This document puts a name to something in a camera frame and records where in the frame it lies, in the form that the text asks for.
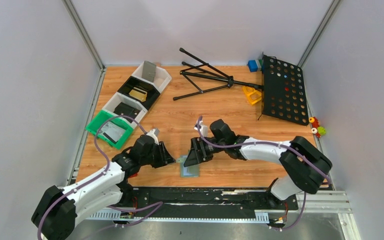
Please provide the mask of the black plastic bin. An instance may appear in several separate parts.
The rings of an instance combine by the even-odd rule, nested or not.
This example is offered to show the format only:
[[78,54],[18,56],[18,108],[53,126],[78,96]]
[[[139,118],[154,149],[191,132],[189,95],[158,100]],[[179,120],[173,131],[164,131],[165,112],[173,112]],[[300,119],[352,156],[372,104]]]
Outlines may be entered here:
[[134,76],[130,76],[117,92],[138,101],[146,110],[150,110],[161,95],[154,85]]

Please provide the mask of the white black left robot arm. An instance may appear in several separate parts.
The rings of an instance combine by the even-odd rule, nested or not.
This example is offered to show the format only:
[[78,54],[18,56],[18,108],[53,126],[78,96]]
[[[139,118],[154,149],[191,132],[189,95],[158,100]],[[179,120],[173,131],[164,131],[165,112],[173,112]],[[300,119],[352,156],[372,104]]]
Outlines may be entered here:
[[32,214],[39,236],[65,240],[83,220],[103,208],[133,202],[128,179],[141,167],[160,168],[175,163],[162,141],[141,135],[133,146],[115,155],[103,169],[80,182],[59,188],[49,187]]

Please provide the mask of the green plastic bin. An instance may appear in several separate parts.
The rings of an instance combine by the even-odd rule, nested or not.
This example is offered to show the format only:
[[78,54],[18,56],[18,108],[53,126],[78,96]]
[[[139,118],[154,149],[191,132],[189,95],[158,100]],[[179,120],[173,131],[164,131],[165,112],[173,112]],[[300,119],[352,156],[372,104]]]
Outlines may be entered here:
[[[101,110],[85,127],[85,130],[94,136],[101,125],[115,115]],[[115,118],[102,126],[98,138],[104,140],[110,146],[120,150],[133,132],[133,128],[122,118]]]

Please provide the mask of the white plastic bin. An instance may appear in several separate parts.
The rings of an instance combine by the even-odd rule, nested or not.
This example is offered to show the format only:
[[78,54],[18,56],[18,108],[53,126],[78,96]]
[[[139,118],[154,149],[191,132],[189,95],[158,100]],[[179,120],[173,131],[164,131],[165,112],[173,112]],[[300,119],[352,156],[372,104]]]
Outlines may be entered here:
[[145,81],[146,83],[150,83],[156,89],[162,93],[166,87],[169,85],[169,83],[172,81],[171,75],[167,72],[166,69],[159,67],[156,65],[156,75],[153,82],[150,82],[146,79],[142,78],[142,71],[143,71],[143,63],[144,61],[139,65],[138,68],[131,74],[132,77],[138,78],[142,81]]
[[123,115],[133,118],[135,121],[120,118],[120,120],[127,122],[133,129],[138,126],[138,123],[140,123],[148,113],[148,110],[141,102],[120,92],[116,92],[103,106],[102,110],[108,112],[111,116]]

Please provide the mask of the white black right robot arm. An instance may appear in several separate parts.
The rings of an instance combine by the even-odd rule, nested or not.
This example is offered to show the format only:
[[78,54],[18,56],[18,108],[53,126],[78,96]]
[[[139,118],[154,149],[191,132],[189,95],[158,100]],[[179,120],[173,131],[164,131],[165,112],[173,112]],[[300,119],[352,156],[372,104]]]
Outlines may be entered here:
[[266,190],[266,202],[278,205],[300,192],[315,194],[333,167],[332,162],[302,136],[291,141],[263,141],[234,133],[222,119],[210,126],[199,119],[194,127],[199,136],[191,139],[183,166],[208,162],[216,153],[243,161],[266,161],[281,165],[286,175],[276,178]]

